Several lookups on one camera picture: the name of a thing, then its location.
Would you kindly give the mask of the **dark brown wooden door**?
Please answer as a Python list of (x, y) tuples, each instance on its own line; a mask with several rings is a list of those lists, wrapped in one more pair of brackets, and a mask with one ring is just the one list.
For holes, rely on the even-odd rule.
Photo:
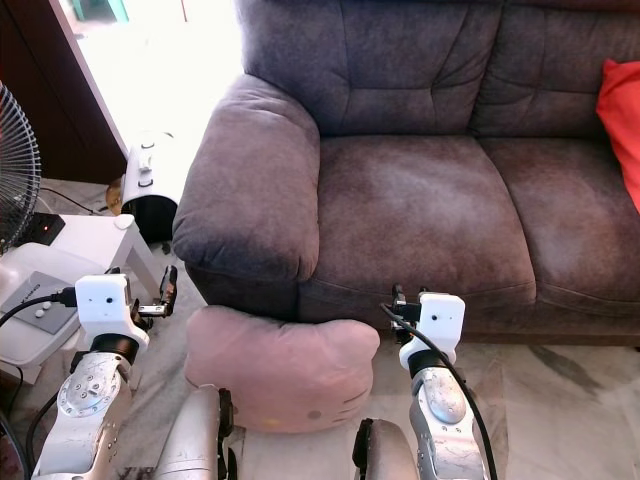
[(109, 184), (125, 145), (58, 0), (1, 0), (3, 83), (26, 111), (45, 177)]

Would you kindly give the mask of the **dark grey fabric sofa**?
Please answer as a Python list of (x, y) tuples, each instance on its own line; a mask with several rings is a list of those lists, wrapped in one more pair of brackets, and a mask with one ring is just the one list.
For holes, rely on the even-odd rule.
[(234, 0), (173, 248), (201, 296), (387, 328), (456, 294), (475, 342), (640, 349), (640, 210), (596, 108), (640, 0)]

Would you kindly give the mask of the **red pillow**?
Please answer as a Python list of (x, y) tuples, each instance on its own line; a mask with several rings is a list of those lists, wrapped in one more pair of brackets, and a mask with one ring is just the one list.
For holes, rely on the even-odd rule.
[(596, 115), (605, 132), (637, 212), (640, 212), (640, 61), (605, 59)]

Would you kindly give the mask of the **black adapter with red light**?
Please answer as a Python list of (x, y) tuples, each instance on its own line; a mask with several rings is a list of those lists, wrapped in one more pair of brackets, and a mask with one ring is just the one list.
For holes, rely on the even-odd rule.
[(65, 227), (63, 216), (51, 212), (35, 212), (29, 220), (29, 241), (51, 244)]

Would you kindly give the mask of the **silver left robot leg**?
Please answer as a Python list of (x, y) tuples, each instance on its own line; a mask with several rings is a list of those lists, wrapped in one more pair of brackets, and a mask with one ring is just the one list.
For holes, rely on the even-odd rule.
[(233, 433), (228, 389), (201, 385), (175, 416), (152, 480), (237, 480), (236, 454), (225, 445)]

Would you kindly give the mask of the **white table fan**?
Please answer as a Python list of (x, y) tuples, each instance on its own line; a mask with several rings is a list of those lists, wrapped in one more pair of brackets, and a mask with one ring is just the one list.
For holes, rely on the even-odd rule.
[[(41, 186), (41, 155), (35, 129), (29, 124), (26, 113), (20, 108), (13, 93), (3, 84), (3, 114), (1, 131), (3, 141), (0, 150), (0, 241), (1, 255), (20, 244), (29, 243), (29, 220), (41, 202), (45, 189)], [(74, 308), (74, 296), (70, 287), (46, 296), (31, 298), (1, 312), (1, 325), (18, 312), (44, 302), (60, 303)]]

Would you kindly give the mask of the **white side table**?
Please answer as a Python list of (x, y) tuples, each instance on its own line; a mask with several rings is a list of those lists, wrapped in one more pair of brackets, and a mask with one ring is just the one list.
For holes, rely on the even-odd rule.
[[(49, 241), (20, 244), (0, 257), (0, 301), (5, 314), (31, 298), (72, 287), (82, 276), (119, 268), (129, 276), (131, 296), (150, 305), (163, 292), (164, 266), (134, 224), (132, 215), (61, 215), (63, 228)], [(65, 349), (86, 349), (76, 308), (44, 302), (18, 312), (0, 326), (1, 372), (35, 384), (42, 365)]]

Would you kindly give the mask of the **green plastic stool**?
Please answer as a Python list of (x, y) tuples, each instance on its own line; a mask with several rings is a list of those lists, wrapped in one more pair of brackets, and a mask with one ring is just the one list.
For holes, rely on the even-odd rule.
[(78, 22), (129, 22), (125, 0), (63, 0)]

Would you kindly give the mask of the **pink cat face pillow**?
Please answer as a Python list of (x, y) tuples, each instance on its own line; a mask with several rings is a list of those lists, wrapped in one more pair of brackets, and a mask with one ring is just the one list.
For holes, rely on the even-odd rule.
[(379, 334), (361, 321), (282, 323), (206, 306), (189, 317), (186, 378), (232, 397), (234, 422), (260, 433), (315, 433), (369, 402)]

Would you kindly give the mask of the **white and black floor appliance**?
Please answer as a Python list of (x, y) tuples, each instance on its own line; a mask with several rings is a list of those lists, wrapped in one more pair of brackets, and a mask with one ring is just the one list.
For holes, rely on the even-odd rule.
[(120, 183), (122, 212), (133, 216), (146, 242), (173, 241), (188, 169), (189, 154), (172, 132), (142, 132), (131, 146)]

